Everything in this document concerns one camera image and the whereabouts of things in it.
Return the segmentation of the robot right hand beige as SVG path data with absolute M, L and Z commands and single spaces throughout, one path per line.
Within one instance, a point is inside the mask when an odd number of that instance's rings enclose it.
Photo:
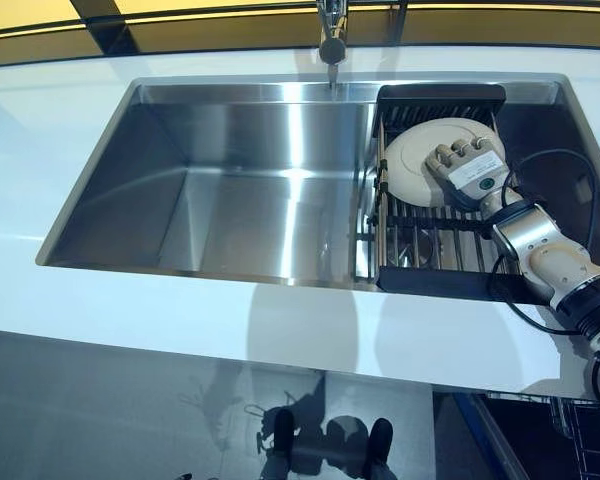
M 446 205 L 478 211 L 486 197 L 502 191 L 510 168 L 499 146 L 486 137 L 458 139 L 451 145 L 439 144 L 428 154 L 424 166 Z

